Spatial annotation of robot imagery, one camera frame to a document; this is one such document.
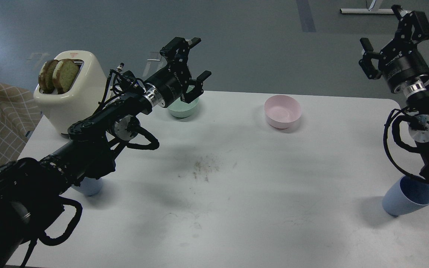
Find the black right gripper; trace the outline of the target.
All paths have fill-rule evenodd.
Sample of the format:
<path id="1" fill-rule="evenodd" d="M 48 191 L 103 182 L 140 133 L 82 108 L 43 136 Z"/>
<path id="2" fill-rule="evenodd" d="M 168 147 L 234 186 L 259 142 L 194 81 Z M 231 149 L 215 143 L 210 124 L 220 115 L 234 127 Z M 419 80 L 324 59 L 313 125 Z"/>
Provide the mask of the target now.
<path id="1" fill-rule="evenodd" d="M 360 38 L 363 48 L 359 66 L 368 79 L 379 79 L 382 74 L 392 93 L 400 91 L 400 84 L 407 81 L 429 80 L 429 66 L 417 49 L 417 45 L 429 40 L 429 21 L 424 12 L 407 11 L 394 4 L 391 9 L 398 19 L 394 38 L 381 49 L 374 51 L 368 38 Z M 379 60 L 377 69 L 372 60 Z"/>

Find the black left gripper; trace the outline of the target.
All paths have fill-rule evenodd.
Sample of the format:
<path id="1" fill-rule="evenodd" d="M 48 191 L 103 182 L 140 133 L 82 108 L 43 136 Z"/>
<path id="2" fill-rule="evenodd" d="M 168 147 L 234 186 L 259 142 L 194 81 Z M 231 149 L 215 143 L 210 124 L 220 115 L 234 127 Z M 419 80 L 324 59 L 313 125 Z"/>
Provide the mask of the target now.
<path id="1" fill-rule="evenodd" d="M 152 107 L 167 108 L 180 97 L 182 102 L 191 103 L 204 93 L 204 81 L 212 72 L 203 71 L 193 79 L 188 66 L 189 52 L 200 42 L 201 38 L 198 37 L 174 37 L 160 49 L 160 56 L 165 59 L 166 65 L 144 82 L 144 96 Z"/>

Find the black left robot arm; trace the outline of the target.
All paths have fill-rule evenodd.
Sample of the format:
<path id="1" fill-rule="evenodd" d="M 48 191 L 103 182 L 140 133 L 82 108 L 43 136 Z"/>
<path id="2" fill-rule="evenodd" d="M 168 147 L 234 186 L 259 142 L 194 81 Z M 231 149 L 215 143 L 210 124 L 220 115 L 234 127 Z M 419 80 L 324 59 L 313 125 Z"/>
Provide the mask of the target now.
<path id="1" fill-rule="evenodd" d="M 37 242 L 64 243 L 82 216 L 82 204 L 63 197 L 84 178 L 102 178 L 115 171 L 115 159 L 124 148 L 156 150 L 159 142 L 141 127 L 139 113 L 167 108 L 176 99 L 191 103 L 204 92 L 204 71 L 193 79 L 188 67 L 198 37 L 175 37 L 162 47 L 166 66 L 142 81 L 131 72 L 110 70 L 104 96 L 89 117 L 68 128 L 69 141 L 54 153 L 0 166 L 0 268 L 23 243 L 29 242 L 21 267 L 26 266 Z"/>

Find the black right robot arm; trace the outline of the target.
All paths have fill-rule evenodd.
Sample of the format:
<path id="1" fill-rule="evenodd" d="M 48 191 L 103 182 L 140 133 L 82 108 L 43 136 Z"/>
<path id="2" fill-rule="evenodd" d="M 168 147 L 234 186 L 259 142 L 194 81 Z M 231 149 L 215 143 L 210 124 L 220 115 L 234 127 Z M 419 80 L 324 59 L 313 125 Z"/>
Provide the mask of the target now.
<path id="1" fill-rule="evenodd" d="M 368 79 L 383 77 L 393 94 L 403 93 L 406 106 L 393 109 L 383 132 L 383 147 L 392 165 L 407 178 L 429 184 L 429 66 L 417 46 L 429 40 L 429 21 L 424 12 L 391 7 L 398 20 L 393 39 L 375 51 L 368 38 L 361 38 L 362 58 L 359 66 Z M 419 154 L 424 166 L 414 175 L 397 165 L 388 147 L 388 132 L 395 144 Z"/>

